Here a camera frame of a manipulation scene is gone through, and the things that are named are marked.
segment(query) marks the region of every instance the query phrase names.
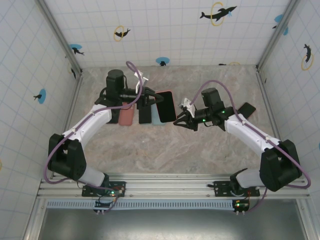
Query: yellow ring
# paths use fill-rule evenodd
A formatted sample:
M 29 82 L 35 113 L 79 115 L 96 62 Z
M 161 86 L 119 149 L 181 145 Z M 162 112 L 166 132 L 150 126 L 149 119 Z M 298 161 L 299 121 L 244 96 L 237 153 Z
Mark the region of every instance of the yellow ring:
M 211 20 L 212 26 L 215 26 L 215 27 L 220 26 L 221 24 L 223 24 L 223 23 L 224 23 L 224 20 L 225 20 L 225 17 L 223 17 L 223 18 L 222 18 L 222 21 L 221 21 L 219 24 L 214 24 L 214 22 L 212 21 L 212 12 L 213 12 L 213 9 L 214 9 L 215 5 L 217 5 L 217 4 L 220 4 L 222 7 L 224 6 L 221 2 L 217 1 L 217 2 L 215 2 L 215 3 L 212 5 L 212 7 L 211 7 L 210 20 Z
M 116 31 L 119 29 L 119 28 L 122 28 L 122 34 L 121 34 L 121 38 L 119 40 L 116 39 Z M 114 30 L 114 33 L 113 33 L 113 39 L 116 41 L 116 42 L 120 42 L 121 39 L 124 37 L 124 34 L 125 34 L 125 27 L 120 25 L 120 26 L 117 26 L 116 29 Z
M 68 73 L 71 74 L 72 71 L 69 71 L 69 69 L 71 69 L 71 66 L 70 67 L 69 66 L 70 66 L 70 62 L 68 62 L 68 65 L 66 66 L 66 69 L 67 69 Z
M 305 55 L 305 56 L 302 58 L 301 69 L 302 69 L 303 71 L 309 70 L 309 69 L 311 68 L 312 64 L 314 64 L 315 57 L 314 57 L 314 55 L 313 55 L 312 53 L 311 53 L 311 57 L 312 57 L 311 64 L 310 64 L 310 66 L 309 66 L 308 68 L 304 68 L 304 61 L 305 61 L 305 59 L 307 58 L 307 56 Z

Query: black smartphone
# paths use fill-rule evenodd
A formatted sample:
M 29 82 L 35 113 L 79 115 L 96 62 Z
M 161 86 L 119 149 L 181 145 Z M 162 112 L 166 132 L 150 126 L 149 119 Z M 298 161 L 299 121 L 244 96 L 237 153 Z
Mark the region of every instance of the black smartphone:
M 150 124 L 152 122 L 151 105 L 139 109 L 139 124 Z
M 175 101 L 172 91 L 156 92 L 156 94 L 163 97 L 163 101 L 156 104 L 160 121 L 162 123 L 169 123 L 177 120 Z
M 240 108 L 239 113 L 241 113 L 245 119 L 248 119 L 254 112 L 256 108 L 252 106 L 250 103 L 245 102 Z

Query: light blue smartphone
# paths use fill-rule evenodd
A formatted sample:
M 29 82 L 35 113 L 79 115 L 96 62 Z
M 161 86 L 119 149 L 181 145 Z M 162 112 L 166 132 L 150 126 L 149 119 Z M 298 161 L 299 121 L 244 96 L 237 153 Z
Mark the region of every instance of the light blue smartphone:
M 154 126 L 166 125 L 165 122 L 160 121 L 157 104 L 151 105 L 151 115 L 152 115 L 152 125 L 154 125 Z

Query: smartphone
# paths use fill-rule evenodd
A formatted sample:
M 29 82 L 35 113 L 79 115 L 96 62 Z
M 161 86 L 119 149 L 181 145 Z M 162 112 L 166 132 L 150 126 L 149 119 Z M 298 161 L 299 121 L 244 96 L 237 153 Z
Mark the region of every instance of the smartphone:
M 151 122 L 151 106 L 141 107 L 139 109 L 139 124 L 150 124 Z
M 151 116 L 152 116 L 152 125 L 154 126 L 163 126 L 166 125 L 165 122 L 160 121 L 158 108 L 156 104 L 151 105 Z
M 135 114 L 135 105 L 131 105 L 130 107 L 121 108 L 119 114 L 119 125 L 120 126 L 131 126 L 134 121 Z
M 239 113 L 241 113 L 245 119 L 248 119 L 254 112 L 256 108 L 252 106 L 250 103 L 245 102 L 240 108 Z
M 156 104 L 160 121 L 162 123 L 168 123 L 177 120 L 175 101 L 172 91 L 162 91 L 157 92 L 156 94 L 163 97 L 163 101 Z

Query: pink smartphone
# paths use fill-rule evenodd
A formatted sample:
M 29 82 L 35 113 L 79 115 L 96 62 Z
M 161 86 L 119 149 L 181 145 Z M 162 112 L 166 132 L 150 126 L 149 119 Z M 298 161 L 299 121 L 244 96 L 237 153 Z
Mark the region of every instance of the pink smartphone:
M 161 91 L 156 92 L 156 94 L 159 94 L 163 97 L 163 101 L 156 104 L 160 121 L 162 123 L 168 123 L 177 120 L 175 101 L 172 91 Z
M 131 126 L 134 120 L 135 114 L 135 104 L 131 105 L 129 108 L 122 108 L 119 114 L 119 125 L 120 126 Z

